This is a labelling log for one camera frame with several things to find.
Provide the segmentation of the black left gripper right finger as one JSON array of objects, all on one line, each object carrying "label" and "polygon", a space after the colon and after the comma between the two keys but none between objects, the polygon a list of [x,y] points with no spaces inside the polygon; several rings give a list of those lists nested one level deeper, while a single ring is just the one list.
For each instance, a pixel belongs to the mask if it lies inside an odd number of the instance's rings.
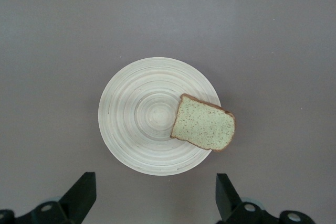
[{"label": "black left gripper right finger", "polygon": [[216,175],[216,204],[219,223],[314,223],[306,214],[285,210],[274,217],[251,201],[242,201],[227,174]]}]

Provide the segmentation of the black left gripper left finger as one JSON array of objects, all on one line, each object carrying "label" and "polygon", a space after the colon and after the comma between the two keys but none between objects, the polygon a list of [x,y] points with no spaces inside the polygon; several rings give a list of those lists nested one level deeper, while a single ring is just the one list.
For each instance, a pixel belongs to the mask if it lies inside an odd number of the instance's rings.
[{"label": "black left gripper left finger", "polygon": [[96,174],[85,172],[59,200],[44,202],[20,217],[2,209],[1,223],[82,223],[96,199]]}]

